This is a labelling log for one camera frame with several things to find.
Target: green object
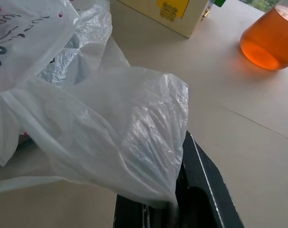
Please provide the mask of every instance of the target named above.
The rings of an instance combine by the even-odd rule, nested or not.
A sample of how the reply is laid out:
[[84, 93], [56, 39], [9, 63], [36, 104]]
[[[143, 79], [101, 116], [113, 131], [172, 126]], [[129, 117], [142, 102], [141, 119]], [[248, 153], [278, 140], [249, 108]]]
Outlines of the green object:
[[225, 0], [215, 0], [214, 4], [215, 4], [216, 6], [221, 7], [221, 6], [224, 4], [224, 2], [225, 2]]

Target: white countertop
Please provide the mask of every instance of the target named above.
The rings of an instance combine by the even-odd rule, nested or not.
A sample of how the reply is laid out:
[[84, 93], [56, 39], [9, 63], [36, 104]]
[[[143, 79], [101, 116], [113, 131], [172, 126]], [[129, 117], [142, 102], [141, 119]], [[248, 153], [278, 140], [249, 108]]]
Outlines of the white countertop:
[[190, 39], [112, 1], [113, 36], [132, 66], [189, 85], [188, 130], [223, 175], [247, 228], [288, 228], [288, 68], [267, 71], [238, 46], [263, 13], [213, 6]]

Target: metal latch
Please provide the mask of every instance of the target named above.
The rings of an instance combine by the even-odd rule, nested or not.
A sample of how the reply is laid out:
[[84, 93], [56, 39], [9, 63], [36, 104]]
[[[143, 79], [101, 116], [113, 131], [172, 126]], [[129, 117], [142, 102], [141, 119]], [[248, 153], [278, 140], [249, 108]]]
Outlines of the metal latch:
[[182, 18], [188, 2], [189, 0], [158, 0], [160, 16], [169, 21], [174, 21], [176, 17]]

